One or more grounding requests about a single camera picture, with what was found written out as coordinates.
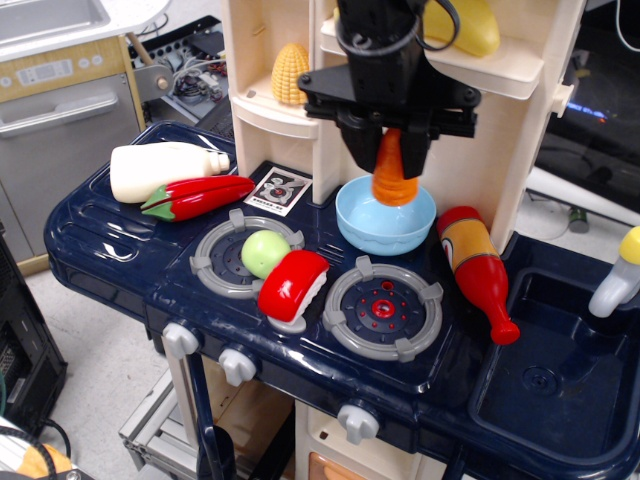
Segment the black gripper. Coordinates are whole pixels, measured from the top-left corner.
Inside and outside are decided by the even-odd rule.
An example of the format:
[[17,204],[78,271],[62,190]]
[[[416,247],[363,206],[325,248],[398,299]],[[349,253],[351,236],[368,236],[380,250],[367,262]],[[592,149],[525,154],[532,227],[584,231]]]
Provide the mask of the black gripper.
[[362,60],[307,72],[298,79],[308,116],[338,125],[357,166],[373,173],[382,127],[400,134],[403,177],[422,175],[431,137],[475,135],[480,92],[435,69],[425,54]]

